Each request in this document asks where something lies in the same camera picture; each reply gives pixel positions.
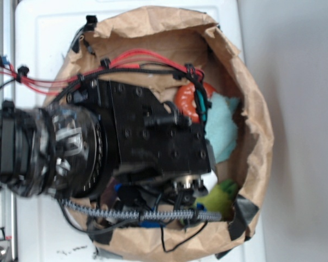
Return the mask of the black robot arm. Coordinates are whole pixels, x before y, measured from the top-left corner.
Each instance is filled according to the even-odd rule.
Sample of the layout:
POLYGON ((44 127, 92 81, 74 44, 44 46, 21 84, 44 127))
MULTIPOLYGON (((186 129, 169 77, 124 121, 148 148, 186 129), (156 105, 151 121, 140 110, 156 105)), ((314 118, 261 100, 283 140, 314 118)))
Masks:
POLYGON ((22 197, 96 198, 121 184, 202 186, 215 159, 203 125, 147 88, 92 80, 66 104, 0 109, 0 186, 22 197))

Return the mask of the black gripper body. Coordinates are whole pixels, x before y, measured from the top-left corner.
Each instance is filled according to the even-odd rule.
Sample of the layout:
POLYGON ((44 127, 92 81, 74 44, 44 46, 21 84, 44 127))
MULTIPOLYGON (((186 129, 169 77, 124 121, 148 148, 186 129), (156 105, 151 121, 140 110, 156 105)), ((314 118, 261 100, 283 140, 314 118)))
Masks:
POLYGON ((151 90, 114 81, 98 82, 112 174, 119 180, 170 180, 211 172, 211 146, 201 124, 160 102, 151 90))

